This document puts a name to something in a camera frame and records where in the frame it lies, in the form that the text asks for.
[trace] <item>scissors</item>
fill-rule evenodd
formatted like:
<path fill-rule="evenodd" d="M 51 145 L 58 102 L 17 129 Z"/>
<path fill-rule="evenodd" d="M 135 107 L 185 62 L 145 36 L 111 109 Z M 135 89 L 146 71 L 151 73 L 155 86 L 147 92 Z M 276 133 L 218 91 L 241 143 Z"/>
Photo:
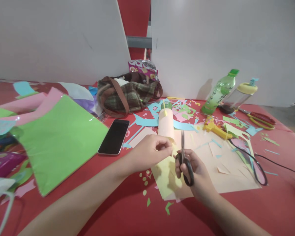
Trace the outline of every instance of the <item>scissors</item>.
<path fill-rule="evenodd" d="M 178 153 L 176 155 L 176 160 L 177 158 L 179 158 L 179 165 L 181 165 L 182 163 L 185 163 L 190 175 L 190 182 L 188 181 L 187 176 L 184 175 L 184 180 L 186 185 L 188 185 L 189 187 L 191 187 L 194 183 L 194 178 L 193 178 L 193 170 L 192 170 L 192 166 L 190 164 L 190 161 L 186 158 L 185 156 L 185 134 L 184 131 L 181 131 L 181 153 Z"/>
<path fill-rule="evenodd" d="M 276 125 L 275 120 L 273 120 L 271 117 L 268 117 L 267 115 L 257 113 L 257 112 L 248 112 L 242 109 L 238 109 L 238 110 L 246 114 L 253 123 L 255 123 L 257 126 L 261 128 L 264 128 L 267 130 L 273 130 L 274 126 Z"/>

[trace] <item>white partition panel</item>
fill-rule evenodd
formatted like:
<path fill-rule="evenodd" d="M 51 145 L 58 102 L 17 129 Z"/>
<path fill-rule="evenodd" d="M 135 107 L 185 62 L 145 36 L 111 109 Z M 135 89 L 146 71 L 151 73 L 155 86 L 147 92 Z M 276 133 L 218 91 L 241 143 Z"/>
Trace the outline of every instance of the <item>white partition panel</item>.
<path fill-rule="evenodd" d="M 0 78 L 91 85 L 129 59 L 116 0 L 0 0 Z"/>
<path fill-rule="evenodd" d="M 260 78 L 247 103 L 295 102 L 295 0 L 152 0 L 151 21 L 165 95 L 206 99 L 236 68 Z"/>

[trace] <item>smartphone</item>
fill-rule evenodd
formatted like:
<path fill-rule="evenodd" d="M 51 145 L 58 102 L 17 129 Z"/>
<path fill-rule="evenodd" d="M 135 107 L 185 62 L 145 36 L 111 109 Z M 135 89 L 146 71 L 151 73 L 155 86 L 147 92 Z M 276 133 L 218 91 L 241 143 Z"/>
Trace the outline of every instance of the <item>smartphone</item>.
<path fill-rule="evenodd" d="M 127 120 L 114 120 L 98 149 L 98 153 L 105 155 L 118 155 L 125 140 L 129 124 L 130 121 Z"/>

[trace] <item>black scissors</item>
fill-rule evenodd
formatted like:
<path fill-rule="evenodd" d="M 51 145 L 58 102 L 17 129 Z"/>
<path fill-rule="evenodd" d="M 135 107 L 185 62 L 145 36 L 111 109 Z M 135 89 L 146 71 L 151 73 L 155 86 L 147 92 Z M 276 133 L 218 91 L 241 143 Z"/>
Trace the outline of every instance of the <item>black scissors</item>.
<path fill-rule="evenodd" d="M 186 185 L 191 187 L 194 183 L 193 170 L 192 170 L 192 166 L 190 164 L 190 161 L 185 156 L 185 134 L 184 134 L 183 130 L 181 131 L 181 153 L 178 153 L 176 155 L 176 160 L 177 160 L 177 158 L 179 158 L 179 165 L 181 165 L 182 163 L 185 163 L 187 166 L 187 169 L 188 169 L 188 172 L 190 175 L 190 183 L 187 179 L 187 176 L 185 176 L 185 175 L 184 175 L 184 180 L 185 180 Z"/>

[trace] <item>yellow glue gun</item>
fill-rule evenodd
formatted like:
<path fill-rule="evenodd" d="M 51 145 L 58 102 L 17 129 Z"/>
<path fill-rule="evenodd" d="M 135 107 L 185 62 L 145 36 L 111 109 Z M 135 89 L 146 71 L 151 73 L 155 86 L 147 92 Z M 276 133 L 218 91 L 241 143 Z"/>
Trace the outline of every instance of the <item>yellow glue gun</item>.
<path fill-rule="evenodd" d="M 212 131 L 213 133 L 217 134 L 218 136 L 220 136 L 222 139 L 225 139 L 225 140 L 231 139 L 233 137 L 231 134 L 226 133 L 225 131 L 217 127 L 213 121 L 214 121 L 214 118 L 212 116 L 208 116 L 206 118 L 206 121 L 204 122 L 203 130 L 206 130 L 207 132 Z"/>

